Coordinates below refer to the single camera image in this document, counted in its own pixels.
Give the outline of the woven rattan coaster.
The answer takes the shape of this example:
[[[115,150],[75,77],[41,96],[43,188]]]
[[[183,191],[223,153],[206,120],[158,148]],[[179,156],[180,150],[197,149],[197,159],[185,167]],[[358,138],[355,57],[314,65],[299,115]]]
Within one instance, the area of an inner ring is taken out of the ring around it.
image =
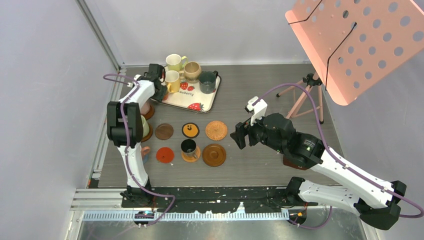
[[[206,136],[213,141],[223,140],[228,134],[228,127],[219,120],[208,123],[205,127]]]

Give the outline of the dark brown ridged coaster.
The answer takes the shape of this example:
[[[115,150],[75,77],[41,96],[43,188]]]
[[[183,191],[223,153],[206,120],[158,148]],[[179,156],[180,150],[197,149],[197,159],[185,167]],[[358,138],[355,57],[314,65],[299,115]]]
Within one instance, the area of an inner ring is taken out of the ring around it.
[[[226,150],[220,144],[209,144],[202,151],[202,160],[210,167],[221,166],[227,158]]]

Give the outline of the dark walnut round coaster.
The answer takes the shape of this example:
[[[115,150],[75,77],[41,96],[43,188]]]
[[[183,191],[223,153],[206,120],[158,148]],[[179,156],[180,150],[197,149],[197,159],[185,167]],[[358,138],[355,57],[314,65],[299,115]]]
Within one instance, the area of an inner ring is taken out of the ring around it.
[[[154,134],[159,140],[168,140],[173,136],[174,128],[169,123],[161,123],[156,127]]]

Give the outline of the light green cup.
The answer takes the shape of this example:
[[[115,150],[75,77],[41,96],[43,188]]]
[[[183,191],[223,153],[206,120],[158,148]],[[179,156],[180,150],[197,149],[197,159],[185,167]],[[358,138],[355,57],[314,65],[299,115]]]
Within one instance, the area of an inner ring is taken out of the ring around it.
[[[141,123],[142,123],[142,129],[143,129],[142,138],[145,138],[150,132],[150,126],[143,115],[141,116]]]

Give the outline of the orange black smiley coaster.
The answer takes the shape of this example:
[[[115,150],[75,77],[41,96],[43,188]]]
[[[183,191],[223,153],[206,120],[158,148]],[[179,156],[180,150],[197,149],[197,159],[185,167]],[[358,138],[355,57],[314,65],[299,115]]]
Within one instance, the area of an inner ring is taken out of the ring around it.
[[[182,126],[181,132],[186,138],[194,139],[200,134],[200,129],[197,124],[188,122]]]

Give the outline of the brown ridged wooden coaster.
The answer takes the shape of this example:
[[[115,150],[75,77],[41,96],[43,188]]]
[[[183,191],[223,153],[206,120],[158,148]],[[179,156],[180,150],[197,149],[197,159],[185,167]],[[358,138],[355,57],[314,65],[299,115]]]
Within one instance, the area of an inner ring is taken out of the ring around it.
[[[153,127],[150,123],[148,123],[148,125],[150,127],[150,132],[146,137],[142,138],[142,140],[141,140],[142,143],[148,141],[153,135]]]

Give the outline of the dark maroon cup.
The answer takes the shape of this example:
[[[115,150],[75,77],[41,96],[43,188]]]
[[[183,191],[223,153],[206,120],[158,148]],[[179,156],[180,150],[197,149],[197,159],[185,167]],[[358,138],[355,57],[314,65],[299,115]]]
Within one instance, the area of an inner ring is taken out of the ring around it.
[[[196,159],[198,156],[196,154],[197,144],[192,139],[185,139],[181,142],[181,151],[184,157]]]

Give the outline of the light orange round coaster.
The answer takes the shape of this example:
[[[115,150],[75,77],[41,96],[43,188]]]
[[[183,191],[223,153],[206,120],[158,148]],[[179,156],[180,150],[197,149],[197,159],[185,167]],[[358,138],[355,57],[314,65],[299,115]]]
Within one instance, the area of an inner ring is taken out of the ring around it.
[[[202,151],[201,151],[200,147],[197,146],[194,152],[186,153],[186,152],[182,151],[181,157],[185,162],[194,163],[200,158],[201,153],[202,153]]]

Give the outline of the small pink white cup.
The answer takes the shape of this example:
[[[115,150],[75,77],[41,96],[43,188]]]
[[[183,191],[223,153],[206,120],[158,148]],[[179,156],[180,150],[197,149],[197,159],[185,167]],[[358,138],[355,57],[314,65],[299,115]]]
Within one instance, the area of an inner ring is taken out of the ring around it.
[[[148,158],[148,155],[149,155],[150,151],[151,151],[150,147],[148,147],[148,146],[142,147],[141,148],[142,159]]]

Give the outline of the red apple smiley coaster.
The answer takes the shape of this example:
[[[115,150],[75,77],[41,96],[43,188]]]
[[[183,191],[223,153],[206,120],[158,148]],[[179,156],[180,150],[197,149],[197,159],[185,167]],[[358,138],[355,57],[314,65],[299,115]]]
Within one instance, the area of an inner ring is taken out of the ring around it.
[[[174,160],[174,151],[169,147],[161,147],[156,152],[156,160],[160,163],[169,164]]]

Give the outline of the blue round coaster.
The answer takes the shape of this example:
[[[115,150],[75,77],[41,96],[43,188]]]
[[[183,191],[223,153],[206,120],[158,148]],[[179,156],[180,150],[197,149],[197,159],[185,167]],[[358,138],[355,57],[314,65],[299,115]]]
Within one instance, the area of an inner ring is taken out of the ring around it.
[[[145,156],[142,157],[143,164],[145,164],[148,160],[149,160],[149,156],[148,155],[145,155]]]

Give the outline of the pink white mug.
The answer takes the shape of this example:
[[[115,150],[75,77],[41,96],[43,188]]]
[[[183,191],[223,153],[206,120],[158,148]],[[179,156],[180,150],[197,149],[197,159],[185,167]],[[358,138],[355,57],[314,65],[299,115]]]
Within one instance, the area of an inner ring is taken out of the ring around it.
[[[150,111],[150,107],[151,107],[151,105],[150,105],[150,101],[149,100],[147,100],[143,105],[142,105],[142,107],[140,108],[140,114],[141,115],[146,115],[149,111]]]

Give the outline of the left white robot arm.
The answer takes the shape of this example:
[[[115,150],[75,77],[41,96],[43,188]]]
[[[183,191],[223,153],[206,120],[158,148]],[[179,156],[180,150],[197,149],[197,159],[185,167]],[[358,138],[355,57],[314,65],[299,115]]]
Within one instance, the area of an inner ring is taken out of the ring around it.
[[[124,202],[148,207],[155,197],[142,157],[144,128],[141,107],[149,100],[161,101],[167,93],[163,85],[164,66],[151,63],[143,74],[129,77],[129,92],[106,107],[106,133],[122,156],[126,171],[126,189],[121,193]]]

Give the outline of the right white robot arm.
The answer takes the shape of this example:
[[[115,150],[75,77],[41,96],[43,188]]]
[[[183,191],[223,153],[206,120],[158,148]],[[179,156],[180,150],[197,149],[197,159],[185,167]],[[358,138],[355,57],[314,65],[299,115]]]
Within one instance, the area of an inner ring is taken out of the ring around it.
[[[283,156],[285,166],[312,170],[336,181],[342,187],[325,186],[292,177],[285,188],[285,198],[291,205],[319,203],[353,213],[366,224],[380,230],[389,230],[398,220],[400,197],[407,186],[397,181],[379,179],[344,160],[332,148],[311,134],[297,132],[291,120],[272,113],[256,120],[239,122],[230,137],[240,149],[261,143]],[[392,191],[399,196],[389,194]]]

